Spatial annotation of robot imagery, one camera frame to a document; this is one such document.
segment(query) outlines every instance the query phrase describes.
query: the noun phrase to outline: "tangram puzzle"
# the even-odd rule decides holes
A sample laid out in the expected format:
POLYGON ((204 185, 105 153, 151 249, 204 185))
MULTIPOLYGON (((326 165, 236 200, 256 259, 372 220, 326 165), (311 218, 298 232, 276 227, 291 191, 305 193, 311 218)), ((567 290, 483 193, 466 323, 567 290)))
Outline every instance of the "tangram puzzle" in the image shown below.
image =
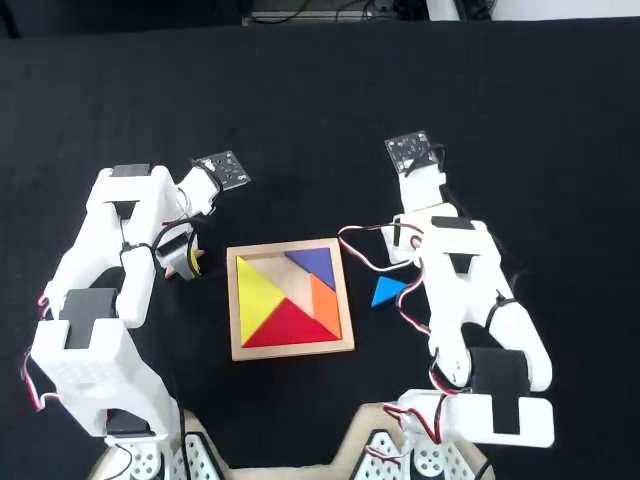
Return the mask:
POLYGON ((353 350, 336 239, 227 249, 233 360, 353 350))

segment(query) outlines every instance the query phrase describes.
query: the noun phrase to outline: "black table surface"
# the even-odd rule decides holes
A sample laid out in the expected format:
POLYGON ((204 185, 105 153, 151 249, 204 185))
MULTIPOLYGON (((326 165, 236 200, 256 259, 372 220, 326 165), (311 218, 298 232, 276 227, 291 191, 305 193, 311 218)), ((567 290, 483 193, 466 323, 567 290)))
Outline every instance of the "black table surface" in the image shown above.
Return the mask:
MULTIPOLYGON (((517 295, 553 360, 555 445, 482 446, 499 478, 635 473, 639 49, 633 19, 0 43, 0 476, 84 478, 104 449, 59 405, 34 413, 18 376, 34 299, 98 169, 151 162, 180 178, 187 159, 232 149, 253 182, 202 234, 216 258, 388 221, 401 205, 383 140, 420 129, 529 271, 517 295)), ((355 241, 384 260, 376 234, 355 241)), ((356 350, 261 362, 230 361, 224 276, 156 283, 134 338, 232 466, 330 462, 361 403, 429 386, 424 339, 368 307, 372 272, 345 269, 356 350)))

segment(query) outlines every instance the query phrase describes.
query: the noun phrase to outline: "red triangle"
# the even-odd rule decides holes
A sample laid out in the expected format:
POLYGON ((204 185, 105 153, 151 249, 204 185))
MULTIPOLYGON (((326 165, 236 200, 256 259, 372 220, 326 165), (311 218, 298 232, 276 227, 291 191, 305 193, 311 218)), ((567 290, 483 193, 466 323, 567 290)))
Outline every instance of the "red triangle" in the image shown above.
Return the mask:
POLYGON ((338 338, 285 298, 243 347, 268 347, 295 343, 330 342, 338 338))

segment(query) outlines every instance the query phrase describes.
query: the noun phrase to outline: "yellow triangle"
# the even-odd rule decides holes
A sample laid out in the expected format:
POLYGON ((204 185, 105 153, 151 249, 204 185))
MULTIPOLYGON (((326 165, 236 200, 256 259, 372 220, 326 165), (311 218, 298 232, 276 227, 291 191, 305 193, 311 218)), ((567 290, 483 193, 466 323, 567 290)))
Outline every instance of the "yellow triangle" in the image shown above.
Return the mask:
POLYGON ((240 305, 240 342, 244 345, 285 299, 285 295, 243 258, 236 257, 236 265, 240 305))

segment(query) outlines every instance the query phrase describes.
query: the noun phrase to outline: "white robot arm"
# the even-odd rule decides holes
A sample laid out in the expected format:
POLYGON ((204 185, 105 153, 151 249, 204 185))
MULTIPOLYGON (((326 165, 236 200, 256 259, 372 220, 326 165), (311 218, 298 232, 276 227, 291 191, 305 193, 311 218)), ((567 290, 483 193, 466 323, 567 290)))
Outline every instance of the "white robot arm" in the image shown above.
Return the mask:
MULTIPOLYGON (((486 225, 459 217, 443 200, 440 189, 446 177, 435 149, 427 147, 417 167, 412 165, 415 155, 403 157, 406 144, 400 143, 410 137, 387 141, 405 209, 394 223, 410 224, 422 233, 389 226, 382 234, 392 263, 415 260, 422 269, 434 359, 428 373, 440 391, 409 390, 397 407, 433 419, 441 392, 446 392, 451 395, 439 415, 442 442, 548 447, 554 440, 553 409, 546 399, 529 393, 549 387, 549 355, 528 312, 513 297, 486 225), (485 328, 503 348, 467 348, 464 323, 485 328)), ((429 145, 423 132, 413 138, 429 145)), ((400 420, 410 436, 425 435, 416 415, 400 420)))
POLYGON ((110 445, 153 444, 171 465, 178 407, 128 329, 145 322, 156 265, 187 280, 199 273, 194 217, 209 215, 223 188, 247 181, 231 152, 195 161, 179 184, 162 166, 99 173, 76 241, 40 298, 48 318, 39 322, 30 351, 90 435, 110 445), (112 267, 124 270, 119 291, 91 288, 112 267))

